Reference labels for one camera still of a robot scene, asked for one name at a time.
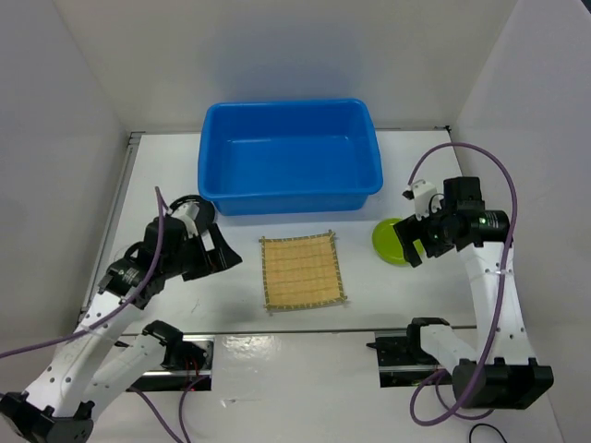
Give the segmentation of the green round plate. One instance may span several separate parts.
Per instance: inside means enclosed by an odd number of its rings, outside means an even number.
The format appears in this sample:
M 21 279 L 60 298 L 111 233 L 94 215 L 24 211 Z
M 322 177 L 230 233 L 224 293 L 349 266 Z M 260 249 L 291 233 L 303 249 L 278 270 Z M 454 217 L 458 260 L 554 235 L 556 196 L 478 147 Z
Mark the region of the green round plate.
M 371 241 L 377 255 L 385 262 L 396 266 L 407 266 L 404 251 L 393 226 L 400 218 L 380 221 L 373 229 Z

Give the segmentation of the bamboo sushi mat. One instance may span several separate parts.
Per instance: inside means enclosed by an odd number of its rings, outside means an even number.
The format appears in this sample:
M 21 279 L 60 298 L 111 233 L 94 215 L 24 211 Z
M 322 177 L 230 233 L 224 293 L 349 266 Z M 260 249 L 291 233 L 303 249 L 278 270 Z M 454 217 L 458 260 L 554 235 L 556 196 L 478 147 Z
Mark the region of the bamboo sushi mat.
M 295 311 L 342 304 L 347 300 L 335 232 L 259 240 L 264 307 Z

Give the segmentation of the black round plate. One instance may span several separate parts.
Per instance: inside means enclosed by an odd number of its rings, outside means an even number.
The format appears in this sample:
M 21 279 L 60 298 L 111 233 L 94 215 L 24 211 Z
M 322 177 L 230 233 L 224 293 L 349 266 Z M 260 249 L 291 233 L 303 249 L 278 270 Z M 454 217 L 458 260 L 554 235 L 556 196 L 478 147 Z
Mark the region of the black round plate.
M 198 220 L 198 228 L 199 234 L 206 233 L 208 231 L 208 227 L 214 223 L 215 221 L 215 207 L 214 205 L 209 202 L 208 200 L 202 198 L 199 195 L 187 195 L 182 196 L 181 198 L 176 199 L 170 204 L 170 208 L 176 210 L 184 203 L 195 202 L 199 204 L 201 209 L 201 213 Z

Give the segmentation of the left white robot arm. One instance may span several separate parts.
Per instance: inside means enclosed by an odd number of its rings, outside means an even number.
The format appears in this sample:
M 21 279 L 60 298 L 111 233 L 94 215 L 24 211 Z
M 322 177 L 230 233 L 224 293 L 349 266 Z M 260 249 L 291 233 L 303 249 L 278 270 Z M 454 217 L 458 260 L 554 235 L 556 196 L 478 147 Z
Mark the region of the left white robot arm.
M 87 441 L 106 407 L 145 372 L 204 360 L 202 349 L 161 320 L 105 359 L 152 297 L 169 279 L 193 281 L 241 261 L 216 223 L 199 225 L 187 215 L 155 218 L 143 240 L 108 267 L 86 316 L 39 377 L 21 392 L 2 395 L 2 418 L 29 442 Z

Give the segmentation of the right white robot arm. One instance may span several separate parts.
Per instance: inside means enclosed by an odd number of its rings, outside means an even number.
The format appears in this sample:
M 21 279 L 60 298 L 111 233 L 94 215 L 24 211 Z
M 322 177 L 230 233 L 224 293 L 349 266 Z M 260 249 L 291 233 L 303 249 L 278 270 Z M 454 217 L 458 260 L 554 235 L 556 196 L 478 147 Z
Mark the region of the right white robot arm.
M 424 363 L 434 359 L 451 376 L 454 398 L 466 409 L 525 410 L 554 382 L 538 362 L 525 330 L 513 270 L 510 217 L 488 210 L 476 177 L 455 177 L 439 191 L 417 180 L 403 193 L 415 212 L 394 224 L 404 259 L 414 268 L 424 257 L 457 251 L 464 263 L 476 314 L 477 346 L 460 339 L 440 317 L 415 317 L 404 351 Z

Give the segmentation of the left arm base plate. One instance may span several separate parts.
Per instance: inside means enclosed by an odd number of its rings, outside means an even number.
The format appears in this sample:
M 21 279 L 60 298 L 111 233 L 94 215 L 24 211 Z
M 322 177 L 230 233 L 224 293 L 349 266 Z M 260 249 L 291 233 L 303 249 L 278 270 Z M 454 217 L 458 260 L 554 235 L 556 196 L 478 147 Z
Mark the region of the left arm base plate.
M 214 352 L 212 335 L 188 335 L 187 351 L 173 363 L 157 365 L 147 371 L 132 387 L 143 392 L 209 391 Z

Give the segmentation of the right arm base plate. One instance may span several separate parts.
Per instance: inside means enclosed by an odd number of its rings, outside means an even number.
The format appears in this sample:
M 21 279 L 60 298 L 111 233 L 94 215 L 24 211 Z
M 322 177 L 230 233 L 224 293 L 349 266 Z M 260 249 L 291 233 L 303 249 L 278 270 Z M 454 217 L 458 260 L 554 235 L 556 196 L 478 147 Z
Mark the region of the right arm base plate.
M 416 387 L 441 369 L 431 356 L 415 356 L 404 329 L 378 330 L 366 344 L 377 357 L 382 388 Z

